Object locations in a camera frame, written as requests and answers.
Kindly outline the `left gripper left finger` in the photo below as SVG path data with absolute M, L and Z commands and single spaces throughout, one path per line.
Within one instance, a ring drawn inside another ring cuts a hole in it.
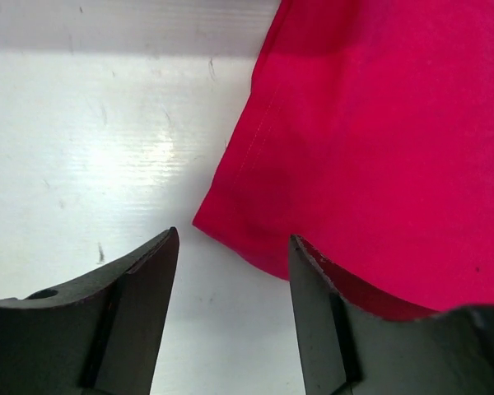
M 174 283 L 170 228 L 23 300 L 0 300 L 0 394 L 148 394 Z

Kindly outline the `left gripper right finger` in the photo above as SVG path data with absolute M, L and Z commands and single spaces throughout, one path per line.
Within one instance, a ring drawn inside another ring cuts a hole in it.
M 494 394 L 494 305 L 428 317 L 331 263 L 300 236 L 289 243 L 292 306 L 308 394 Z

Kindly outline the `red t shirt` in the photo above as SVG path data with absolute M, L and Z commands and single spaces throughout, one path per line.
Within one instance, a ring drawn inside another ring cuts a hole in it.
M 494 304 L 494 1 L 283 1 L 193 224 L 395 320 Z

